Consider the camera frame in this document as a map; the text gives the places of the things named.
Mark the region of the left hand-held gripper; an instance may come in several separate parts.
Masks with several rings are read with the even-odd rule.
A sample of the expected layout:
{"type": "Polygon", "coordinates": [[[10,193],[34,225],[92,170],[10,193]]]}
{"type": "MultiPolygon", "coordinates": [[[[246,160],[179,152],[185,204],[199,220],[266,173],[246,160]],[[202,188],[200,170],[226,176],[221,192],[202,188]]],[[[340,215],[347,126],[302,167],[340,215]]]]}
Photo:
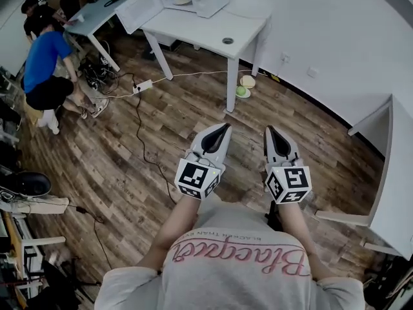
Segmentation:
{"type": "Polygon", "coordinates": [[[203,201],[221,181],[224,160],[232,135],[229,123],[220,123],[199,132],[192,150],[179,160],[174,180],[181,194],[203,201]]]}

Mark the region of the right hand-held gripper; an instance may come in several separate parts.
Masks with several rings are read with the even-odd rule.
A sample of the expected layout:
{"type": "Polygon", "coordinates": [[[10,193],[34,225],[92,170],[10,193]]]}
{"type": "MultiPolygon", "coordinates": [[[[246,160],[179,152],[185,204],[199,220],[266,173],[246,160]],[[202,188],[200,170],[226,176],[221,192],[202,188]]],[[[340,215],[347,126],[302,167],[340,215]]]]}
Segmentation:
{"type": "Polygon", "coordinates": [[[312,190],[310,169],[299,157],[297,143],[284,131],[268,125],[264,132],[265,192],[276,204],[301,202],[312,190]]]}

